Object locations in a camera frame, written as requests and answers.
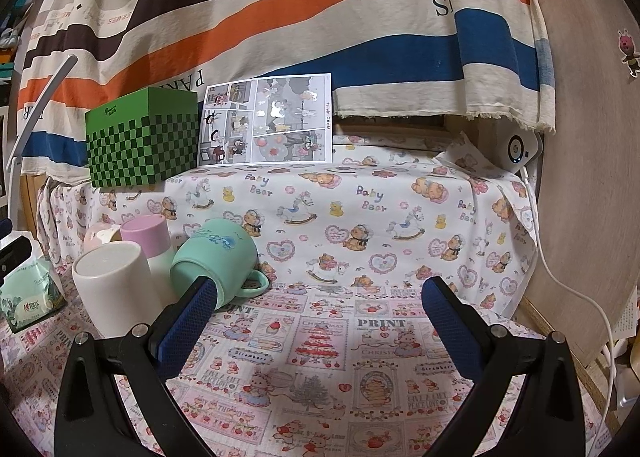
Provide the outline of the white ceramic cup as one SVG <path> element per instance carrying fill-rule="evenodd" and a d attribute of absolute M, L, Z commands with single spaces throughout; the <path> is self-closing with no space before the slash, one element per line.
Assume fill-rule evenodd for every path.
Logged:
<path fill-rule="evenodd" d="M 163 311 L 141 247 L 128 240 L 104 243 L 81 255 L 73 281 L 103 338 L 118 338 L 138 324 L 151 325 Z"/>

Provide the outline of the pink and white cup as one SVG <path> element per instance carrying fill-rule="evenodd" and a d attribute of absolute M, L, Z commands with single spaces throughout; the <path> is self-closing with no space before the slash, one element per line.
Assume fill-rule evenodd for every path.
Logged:
<path fill-rule="evenodd" d="M 170 268 L 176 251 L 171 243 L 167 220 L 160 214 L 136 217 L 120 227 L 120 236 L 141 247 L 162 306 L 175 303 L 178 298 L 171 285 Z"/>

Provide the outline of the green tissue pack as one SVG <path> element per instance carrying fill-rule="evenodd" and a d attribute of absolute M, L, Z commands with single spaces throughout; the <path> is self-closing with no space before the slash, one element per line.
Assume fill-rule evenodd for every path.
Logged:
<path fill-rule="evenodd" d="M 60 277 L 44 257 L 23 262 L 1 286 L 1 313 L 12 333 L 43 321 L 65 304 Z"/>

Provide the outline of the pink drip-glaze mug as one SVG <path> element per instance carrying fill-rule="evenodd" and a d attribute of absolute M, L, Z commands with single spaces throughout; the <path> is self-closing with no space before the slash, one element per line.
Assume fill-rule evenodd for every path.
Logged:
<path fill-rule="evenodd" d="M 106 243 L 121 240 L 120 225 L 113 223 L 96 223 L 87 229 L 84 241 L 82 242 L 82 251 L 88 252 L 96 249 Z"/>

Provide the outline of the baby bear print cloth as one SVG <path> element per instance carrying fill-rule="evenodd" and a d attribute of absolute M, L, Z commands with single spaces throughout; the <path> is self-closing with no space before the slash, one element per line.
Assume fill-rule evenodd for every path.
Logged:
<path fill-rule="evenodd" d="M 528 191 L 467 140 L 445 153 L 339 139 L 321 166 L 218 166 L 137 190 L 50 182 L 38 235 L 64 309 L 1 332 L 17 421 L 53 451 L 58 388 L 90 330 L 70 268 L 93 225 L 157 214 L 181 245 L 210 219 L 250 233 L 270 281 L 207 325 L 169 390 L 219 456 L 419 456 L 471 387 L 426 317 L 442 277 L 488 323 L 509 324 L 537 255 Z"/>

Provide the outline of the green checkered box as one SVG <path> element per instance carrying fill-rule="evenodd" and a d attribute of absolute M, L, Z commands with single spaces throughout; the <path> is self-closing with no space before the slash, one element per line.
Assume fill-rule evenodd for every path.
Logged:
<path fill-rule="evenodd" d="M 152 185 L 196 166 L 198 95 L 148 87 L 85 114 L 95 188 Z"/>

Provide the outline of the mint green mug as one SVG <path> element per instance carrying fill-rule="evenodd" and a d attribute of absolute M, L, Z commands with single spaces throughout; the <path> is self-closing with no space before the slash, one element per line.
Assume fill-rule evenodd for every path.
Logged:
<path fill-rule="evenodd" d="M 170 281 L 181 297 L 198 279 L 216 287 L 216 308 L 233 299 L 258 297 L 270 287 L 268 277 L 256 269 L 258 253 L 253 237 L 227 219 L 210 219 L 178 249 L 170 268 Z"/>

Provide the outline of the comic sticker sheet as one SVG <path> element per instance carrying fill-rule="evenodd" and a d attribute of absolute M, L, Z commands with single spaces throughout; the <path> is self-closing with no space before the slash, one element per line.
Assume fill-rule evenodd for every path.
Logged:
<path fill-rule="evenodd" d="M 203 102 L 198 165 L 329 164 L 332 105 L 329 74 L 214 84 Z"/>

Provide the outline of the striped Paris blanket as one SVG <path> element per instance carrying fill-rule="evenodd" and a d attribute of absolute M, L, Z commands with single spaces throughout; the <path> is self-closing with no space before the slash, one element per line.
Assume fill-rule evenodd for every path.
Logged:
<path fill-rule="evenodd" d="M 85 116 L 157 86 L 203 93 L 266 75 L 327 73 L 341 117 L 509 118 L 555 128 L 538 0 L 43 0 L 24 56 L 25 119 L 62 63 L 23 169 L 88 177 Z"/>

